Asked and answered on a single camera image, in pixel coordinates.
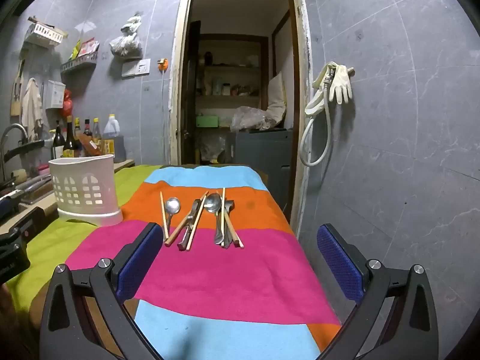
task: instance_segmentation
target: doorway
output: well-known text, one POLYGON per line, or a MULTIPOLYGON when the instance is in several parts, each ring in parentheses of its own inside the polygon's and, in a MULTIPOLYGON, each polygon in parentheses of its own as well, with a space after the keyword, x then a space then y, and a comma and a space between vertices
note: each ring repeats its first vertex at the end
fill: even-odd
POLYGON ((171 163, 246 164, 266 173, 267 188, 293 229, 305 185, 298 143, 301 109, 310 94, 309 44, 304 0, 180 2, 170 89, 171 163), (264 133, 231 133, 239 107, 269 107, 275 77, 286 103, 280 123, 264 133))

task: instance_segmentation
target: bottle label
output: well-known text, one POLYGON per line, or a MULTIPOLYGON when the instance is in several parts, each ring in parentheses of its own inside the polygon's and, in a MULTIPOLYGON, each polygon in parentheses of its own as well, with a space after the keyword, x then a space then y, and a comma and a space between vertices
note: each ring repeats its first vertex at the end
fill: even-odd
POLYGON ((53 148, 53 154, 56 158, 62 158, 63 157, 63 146, 57 146, 53 148))
POLYGON ((115 144, 113 139, 105 139, 103 145, 105 154, 113 154, 113 158, 115 158, 115 144))
POLYGON ((64 150, 63 151, 64 158, 74 158, 75 157, 75 150, 64 150))

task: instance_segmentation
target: wooden stick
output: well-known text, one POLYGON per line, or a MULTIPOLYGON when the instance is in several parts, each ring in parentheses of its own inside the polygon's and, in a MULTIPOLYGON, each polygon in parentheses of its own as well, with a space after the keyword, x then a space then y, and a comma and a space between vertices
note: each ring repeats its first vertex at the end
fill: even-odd
POLYGON ((225 188, 222 190, 222 222, 221 222, 221 230, 222 230, 222 247, 225 246, 225 188))
POLYGON ((167 229, 167 220, 165 219, 165 204, 163 202, 163 193, 160 191, 160 202, 162 203, 162 217, 163 217, 163 239, 169 237, 169 230, 167 229))
POLYGON ((187 250, 189 251, 190 250, 190 247, 191 247, 191 243, 192 241, 194 240, 194 235, 195 235, 195 231, 197 231, 197 225, 198 225, 198 221, 200 220, 200 215, 202 214, 202 210, 203 210, 203 205, 205 204, 205 199, 207 198, 206 194, 203 196, 203 199, 202 199, 202 203, 200 204, 200 210, 198 211, 198 215, 195 219, 195 223, 193 224, 193 229, 191 230, 191 235, 190 235, 190 239, 188 240, 188 244, 187 244, 187 250))
POLYGON ((165 241, 165 246, 170 246, 175 239, 178 237, 179 233, 182 231, 182 229, 185 227, 185 223, 187 222, 188 215, 190 213, 186 214, 185 218, 183 218, 180 222, 180 224, 177 226, 177 228, 170 234, 170 237, 165 241))
POLYGON ((235 246, 240 246, 240 248, 244 248, 243 246, 243 243, 242 243, 242 240, 240 239, 240 237, 238 236, 237 232, 235 231, 235 229, 233 228, 233 225, 232 225, 232 222, 230 221, 230 216, 229 214, 225 211, 225 220, 226 220, 226 225, 228 226, 229 228, 229 231, 230 231, 230 234, 232 235, 232 239, 233 239, 233 244, 235 246))

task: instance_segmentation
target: door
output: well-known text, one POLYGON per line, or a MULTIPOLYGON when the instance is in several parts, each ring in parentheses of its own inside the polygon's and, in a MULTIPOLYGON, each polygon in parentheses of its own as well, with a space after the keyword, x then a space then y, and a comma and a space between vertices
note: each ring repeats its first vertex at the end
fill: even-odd
POLYGON ((184 85, 181 112, 181 163, 195 163, 195 93, 197 87, 198 46, 200 21, 190 23, 187 43, 187 58, 184 65, 184 85))

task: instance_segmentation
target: curved faucet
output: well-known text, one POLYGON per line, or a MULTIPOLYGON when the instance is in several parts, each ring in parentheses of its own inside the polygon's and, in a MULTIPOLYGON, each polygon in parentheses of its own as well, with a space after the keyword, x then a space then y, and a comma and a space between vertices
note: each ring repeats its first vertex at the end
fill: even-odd
POLYGON ((5 129, 5 131, 3 132, 2 136, 1 136, 1 139, 0 139, 0 167, 1 167, 2 174, 3 174, 3 181, 6 180, 6 177, 5 177, 5 162, 3 161, 3 156, 4 156, 3 147, 5 146, 5 143, 7 142, 8 132, 10 130, 13 130, 14 128, 17 128, 18 130, 20 130, 22 132, 22 143, 26 143, 28 141, 27 131, 25 130, 25 127, 23 127, 20 123, 13 123, 13 124, 9 125, 5 129))

